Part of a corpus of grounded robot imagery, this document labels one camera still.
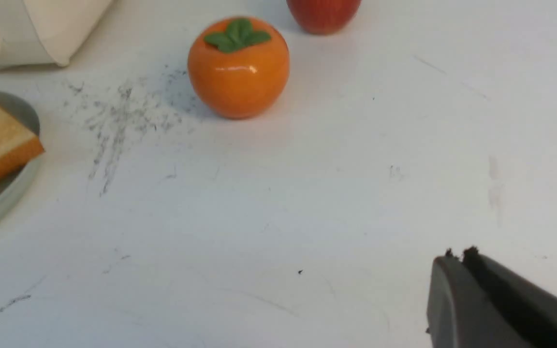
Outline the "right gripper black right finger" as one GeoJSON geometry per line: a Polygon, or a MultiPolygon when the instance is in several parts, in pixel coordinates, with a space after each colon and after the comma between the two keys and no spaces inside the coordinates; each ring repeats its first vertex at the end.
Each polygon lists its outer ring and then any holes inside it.
{"type": "Polygon", "coordinates": [[[523,339],[535,348],[557,348],[557,321],[491,270],[477,247],[464,249],[462,264],[498,313],[523,339]]]}

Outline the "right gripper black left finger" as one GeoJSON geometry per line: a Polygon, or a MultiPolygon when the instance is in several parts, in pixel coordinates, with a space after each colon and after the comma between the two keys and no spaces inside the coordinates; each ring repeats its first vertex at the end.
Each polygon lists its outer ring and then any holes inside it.
{"type": "Polygon", "coordinates": [[[434,348],[533,347],[499,314],[451,249],[433,260],[426,319],[434,348]]]}

